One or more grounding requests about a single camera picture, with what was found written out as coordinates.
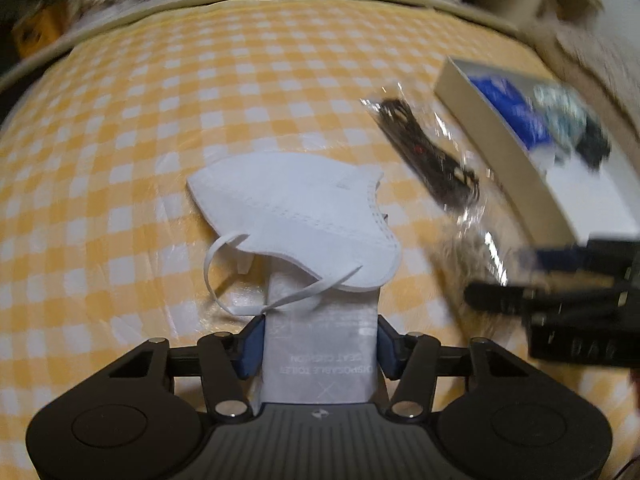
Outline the white toilet seat cushion packet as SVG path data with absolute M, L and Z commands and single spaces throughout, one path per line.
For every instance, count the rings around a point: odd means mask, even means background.
M 378 296 L 329 289 L 267 313 L 259 401 L 370 401 L 378 390 Z

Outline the dark item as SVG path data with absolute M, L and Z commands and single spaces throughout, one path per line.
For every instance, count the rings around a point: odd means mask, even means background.
M 446 214 L 449 226 L 436 250 L 440 264 L 462 282 L 506 284 L 508 267 L 485 219 L 482 175 L 431 104 L 418 102 L 400 82 L 379 88 L 361 104 Z

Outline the white face mask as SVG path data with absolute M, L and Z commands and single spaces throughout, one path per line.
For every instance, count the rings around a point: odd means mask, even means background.
M 205 269 L 230 246 L 286 261 L 314 279 L 281 299 L 224 312 L 258 315 L 331 289 L 374 292 L 388 283 L 401 249 L 376 201 L 382 179 L 376 167 L 303 152 L 229 156 L 188 177 L 194 203 L 217 235 Z

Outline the white shallow cardboard box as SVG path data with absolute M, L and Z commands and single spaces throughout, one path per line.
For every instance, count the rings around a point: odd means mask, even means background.
M 639 177 L 616 142 L 599 170 L 577 155 L 560 164 L 548 146 L 529 151 L 472 83 L 498 76 L 530 96 L 542 80 L 531 74 L 448 58 L 434 92 L 495 174 L 530 240 L 540 246 L 589 237 L 639 236 Z

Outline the dark teal scrunchie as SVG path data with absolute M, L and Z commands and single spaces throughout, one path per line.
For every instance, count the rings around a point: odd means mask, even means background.
M 601 125 L 591 117 L 587 117 L 584 132 L 575 146 L 575 151 L 592 171 L 598 171 L 602 162 L 611 154 L 608 137 Z

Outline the light blue floral pouch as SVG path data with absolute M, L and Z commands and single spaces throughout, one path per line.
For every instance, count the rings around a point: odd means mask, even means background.
M 563 151 L 574 150 L 586 130 L 588 118 L 577 94 L 558 84 L 537 84 L 532 104 L 555 143 Z

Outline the yellow checked bed sheet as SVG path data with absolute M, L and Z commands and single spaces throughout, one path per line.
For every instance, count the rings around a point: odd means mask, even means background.
M 358 0 L 236 0 L 163 12 L 53 65 L 1 130 L 1 474 L 34 476 L 44 404 L 153 336 L 231 330 L 202 277 L 214 234 L 186 178 L 252 151 L 381 168 L 402 246 L 380 309 L 445 344 L 454 318 L 427 259 L 431 196 L 362 105 L 383 84 L 429 96 L 450 56 L 548 77 L 524 44 L 433 10 Z

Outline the blue tissue pack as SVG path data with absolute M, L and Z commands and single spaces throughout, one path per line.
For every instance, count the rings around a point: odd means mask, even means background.
M 542 118 L 509 79 L 499 76 L 471 76 L 470 81 L 495 107 L 527 151 L 552 143 Z

